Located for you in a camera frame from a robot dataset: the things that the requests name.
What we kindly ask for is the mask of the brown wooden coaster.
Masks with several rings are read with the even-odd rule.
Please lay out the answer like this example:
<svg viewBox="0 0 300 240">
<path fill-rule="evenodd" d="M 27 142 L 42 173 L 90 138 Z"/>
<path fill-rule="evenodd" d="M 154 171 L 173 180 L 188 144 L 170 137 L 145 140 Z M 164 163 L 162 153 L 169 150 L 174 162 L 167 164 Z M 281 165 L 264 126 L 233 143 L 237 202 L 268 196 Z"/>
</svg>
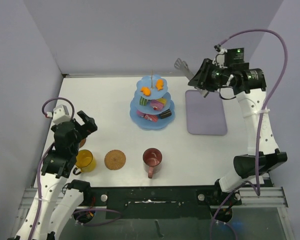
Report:
<svg viewBox="0 0 300 240">
<path fill-rule="evenodd" d="M 86 138 L 84 138 L 84 139 L 82 139 L 81 141 L 80 141 L 80 143 L 79 143 L 79 148 L 82 148 L 84 145 L 85 145 L 85 143 L 86 143 Z"/>
</svg>

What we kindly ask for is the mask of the yellow enamel mug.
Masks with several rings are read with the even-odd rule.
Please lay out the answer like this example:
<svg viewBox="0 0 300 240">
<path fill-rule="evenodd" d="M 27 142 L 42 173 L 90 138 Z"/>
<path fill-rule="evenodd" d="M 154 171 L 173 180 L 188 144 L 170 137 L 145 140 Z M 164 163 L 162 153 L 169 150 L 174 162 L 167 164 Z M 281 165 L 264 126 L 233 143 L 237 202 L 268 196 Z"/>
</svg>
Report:
<svg viewBox="0 0 300 240">
<path fill-rule="evenodd" d="M 90 173 L 96 168 L 96 165 L 97 161 L 92 152 L 83 149 L 80 150 L 76 156 L 76 163 L 72 173 L 76 176 L 81 173 Z"/>
</svg>

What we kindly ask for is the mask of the woven rattan coaster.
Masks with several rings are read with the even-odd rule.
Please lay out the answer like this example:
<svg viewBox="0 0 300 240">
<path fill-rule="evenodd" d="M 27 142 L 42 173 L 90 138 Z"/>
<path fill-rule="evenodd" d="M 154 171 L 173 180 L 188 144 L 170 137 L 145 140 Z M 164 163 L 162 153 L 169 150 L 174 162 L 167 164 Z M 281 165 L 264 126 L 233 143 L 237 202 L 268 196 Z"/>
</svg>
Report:
<svg viewBox="0 0 300 240">
<path fill-rule="evenodd" d="M 126 164 L 126 155 L 121 150 L 111 150 L 105 155 L 104 164 L 109 170 L 119 170 Z"/>
</svg>

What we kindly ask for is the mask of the metal tongs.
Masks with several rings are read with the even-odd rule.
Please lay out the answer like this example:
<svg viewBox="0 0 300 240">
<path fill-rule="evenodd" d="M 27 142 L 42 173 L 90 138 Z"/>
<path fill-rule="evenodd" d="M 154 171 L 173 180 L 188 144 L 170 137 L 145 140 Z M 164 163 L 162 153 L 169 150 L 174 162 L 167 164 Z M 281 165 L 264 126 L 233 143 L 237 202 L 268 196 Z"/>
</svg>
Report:
<svg viewBox="0 0 300 240">
<path fill-rule="evenodd" d="M 191 79 L 194 78 L 194 74 L 190 71 L 188 64 L 181 60 L 180 58 L 177 58 L 176 61 L 174 62 L 174 68 L 181 71 L 184 76 L 190 81 Z M 207 90 L 200 89 L 199 87 L 195 86 L 194 87 L 197 91 L 199 91 L 200 95 L 204 98 L 207 97 L 209 92 Z"/>
</svg>

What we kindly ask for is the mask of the yellow pink cake slice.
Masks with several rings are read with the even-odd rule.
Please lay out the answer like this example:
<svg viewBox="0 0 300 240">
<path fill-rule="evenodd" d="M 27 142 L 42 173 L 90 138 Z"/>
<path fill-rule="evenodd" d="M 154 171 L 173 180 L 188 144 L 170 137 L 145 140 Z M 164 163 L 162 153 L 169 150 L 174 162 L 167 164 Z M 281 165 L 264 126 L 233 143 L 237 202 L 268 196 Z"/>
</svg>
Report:
<svg viewBox="0 0 300 240">
<path fill-rule="evenodd" d="M 159 98 L 157 99 L 158 102 L 162 103 L 164 106 L 167 104 L 167 99 L 166 98 Z"/>
</svg>

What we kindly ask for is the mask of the orange cookie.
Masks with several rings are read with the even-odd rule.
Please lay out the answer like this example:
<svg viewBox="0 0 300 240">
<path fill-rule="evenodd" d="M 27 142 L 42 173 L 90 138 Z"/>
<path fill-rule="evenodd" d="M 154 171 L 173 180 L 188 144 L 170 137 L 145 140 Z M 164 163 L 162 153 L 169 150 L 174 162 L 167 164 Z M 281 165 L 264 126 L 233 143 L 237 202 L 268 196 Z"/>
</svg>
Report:
<svg viewBox="0 0 300 240">
<path fill-rule="evenodd" d="M 148 87 L 145 87 L 143 86 L 141 89 L 140 89 L 140 92 L 143 93 L 144 96 L 147 96 L 149 97 L 151 95 L 151 89 L 148 88 Z"/>
<path fill-rule="evenodd" d="M 158 79 L 156 81 L 155 87 L 158 91 L 161 91 L 164 89 L 164 80 L 163 79 Z"/>
</svg>

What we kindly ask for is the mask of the chocolate layered cake slice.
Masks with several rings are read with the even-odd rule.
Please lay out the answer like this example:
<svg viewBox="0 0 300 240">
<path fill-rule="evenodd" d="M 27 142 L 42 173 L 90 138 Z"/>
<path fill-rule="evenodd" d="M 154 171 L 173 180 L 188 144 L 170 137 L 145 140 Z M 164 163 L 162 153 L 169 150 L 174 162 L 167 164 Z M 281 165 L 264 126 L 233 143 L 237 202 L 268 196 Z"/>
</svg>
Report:
<svg viewBox="0 0 300 240">
<path fill-rule="evenodd" d="M 170 109 L 167 109 L 166 111 L 163 111 L 159 114 L 160 119 L 168 118 L 172 115 L 172 111 Z"/>
</svg>

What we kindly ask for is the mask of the green striped macaron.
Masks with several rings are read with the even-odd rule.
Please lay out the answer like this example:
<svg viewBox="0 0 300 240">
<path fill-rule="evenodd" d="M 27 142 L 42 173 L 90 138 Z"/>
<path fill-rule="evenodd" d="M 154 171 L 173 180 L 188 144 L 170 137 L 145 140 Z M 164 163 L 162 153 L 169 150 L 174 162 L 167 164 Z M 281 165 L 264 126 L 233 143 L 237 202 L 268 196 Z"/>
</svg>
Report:
<svg viewBox="0 0 300 240">
<path fill-rule="evenodd" d="M 144 97 L 140 97 L 139 99 L 139 105 L 140 106 L 146 106 L 148 104 L 148 99 L 145 99 Z"/>
</svg>

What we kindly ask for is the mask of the pink strawberry cake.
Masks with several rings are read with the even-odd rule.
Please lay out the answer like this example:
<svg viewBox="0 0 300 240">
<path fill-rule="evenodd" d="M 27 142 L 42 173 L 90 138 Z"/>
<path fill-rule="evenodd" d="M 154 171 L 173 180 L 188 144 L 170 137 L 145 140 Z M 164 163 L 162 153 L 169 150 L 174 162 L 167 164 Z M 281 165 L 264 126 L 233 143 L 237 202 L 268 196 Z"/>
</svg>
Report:
<svg viewBox="0 0 300 240">
<path fill-rule="evenodd" d="M 165 107 L 161 102 L 158 102 L 156 99 L 150 101 L 150 106 L 155 111 L 161 111 Z"/>
</svg>

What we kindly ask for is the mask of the pink patterned mug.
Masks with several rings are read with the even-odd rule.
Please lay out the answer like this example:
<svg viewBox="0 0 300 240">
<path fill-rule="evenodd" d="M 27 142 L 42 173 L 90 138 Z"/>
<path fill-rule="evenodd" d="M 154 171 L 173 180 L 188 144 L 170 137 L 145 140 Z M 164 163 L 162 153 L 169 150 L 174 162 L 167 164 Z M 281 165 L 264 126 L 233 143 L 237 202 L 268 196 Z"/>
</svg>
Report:
<svg viewBox="0 0 300 240">
<path fill-rule="evenodd" d="M 162 153 L 157 148 L 148 148 L 142 155 L 143 167 L 147 173 L 147 177 L 152 179 L 162 167 Z"/>
</svg>

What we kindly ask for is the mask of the red pink macaron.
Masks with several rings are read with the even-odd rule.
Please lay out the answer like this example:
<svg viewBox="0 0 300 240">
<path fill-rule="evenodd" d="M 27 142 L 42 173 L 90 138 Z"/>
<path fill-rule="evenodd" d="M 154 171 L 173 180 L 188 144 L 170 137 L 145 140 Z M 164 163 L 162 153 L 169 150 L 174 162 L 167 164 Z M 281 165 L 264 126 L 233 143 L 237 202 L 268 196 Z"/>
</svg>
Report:
<svg viewBox="0 0 300 240">
<path fill-rule="evenodd" d="M 159 119 L 157 115 L 152 114 L 145 114 L 143 118 L 154 123 L 156 123 Z"/>
</svg>

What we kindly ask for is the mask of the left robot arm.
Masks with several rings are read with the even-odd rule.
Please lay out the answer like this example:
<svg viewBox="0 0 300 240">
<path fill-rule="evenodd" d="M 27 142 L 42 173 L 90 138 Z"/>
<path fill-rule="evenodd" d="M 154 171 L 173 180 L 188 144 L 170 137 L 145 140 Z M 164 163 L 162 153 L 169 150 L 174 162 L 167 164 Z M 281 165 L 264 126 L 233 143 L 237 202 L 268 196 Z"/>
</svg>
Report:
<svg viewBox="0 0 300 240">
<path fill-rule="evenodd" d="M 94 118 L 82 110 L 77 115 L 83 124 L 70 119 L 51 127 L 54 141 L 39 162 L 37 192 L 15 240 L 57 240 L 76 208 L 92 199 L 90 183 L 73 180 L 57 202 L 75 166 L 80 142 L 98 129 Z"/>
</svg>

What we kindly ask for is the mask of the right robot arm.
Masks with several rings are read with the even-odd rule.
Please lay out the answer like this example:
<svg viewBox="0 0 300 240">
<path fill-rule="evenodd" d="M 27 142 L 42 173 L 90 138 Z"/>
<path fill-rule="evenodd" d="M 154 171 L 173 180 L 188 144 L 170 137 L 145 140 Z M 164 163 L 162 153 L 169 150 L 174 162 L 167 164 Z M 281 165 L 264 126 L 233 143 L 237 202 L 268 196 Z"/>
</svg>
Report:
<svg viewBox="0 0 300 240">
<path fill-rule="evenodd" d="M 260 68 L 249 67 L 244 61 L 244 49 L 225 49 L 215 46 L 217 58 L 205 58 L 188 85 L 199 90 L 202 96 L 222 88 L 233 91 L 247 132 L 247 153 L 233 158 L 233 168 L 218 180 L 219 188 L 212 192 L 213 200 L 220 205 L 231 198 L 231 191 L 252 178 L 258 179 L 288 160 L 280 151 L 273 135 L 266 98 L 266 79 Z"/>
</svg>

